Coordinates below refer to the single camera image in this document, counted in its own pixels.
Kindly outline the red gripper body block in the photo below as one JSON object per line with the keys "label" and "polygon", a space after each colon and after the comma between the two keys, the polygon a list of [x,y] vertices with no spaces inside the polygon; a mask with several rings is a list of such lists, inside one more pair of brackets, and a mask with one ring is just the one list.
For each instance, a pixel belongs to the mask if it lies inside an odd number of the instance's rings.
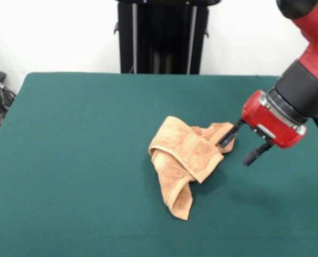
{"label": "red gripper body block", "polygon": [[298,125],[281,114],[262,90],[257,90],[245,102],[241,119],[280,148],[294,146],[307,132],[305,125]]}

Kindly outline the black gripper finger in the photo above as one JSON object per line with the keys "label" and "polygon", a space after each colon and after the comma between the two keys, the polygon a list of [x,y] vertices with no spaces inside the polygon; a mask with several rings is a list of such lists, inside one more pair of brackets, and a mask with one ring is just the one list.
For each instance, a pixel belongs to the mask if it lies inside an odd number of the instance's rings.
{"label": "black gripper finger", "polygon": [[254,161],[256,161],[263,153],[268,151],[273,144],[270,141],[265,142],[263,145],[250,152],[243,160],[242,164],[245,166],[250,166]]}
{"label": "black gripper finger", "polygon": [[218,146],[225,148],[236,136],[237,131],[244,124],[242,119],[239,119],[233,127],[218,141]]}

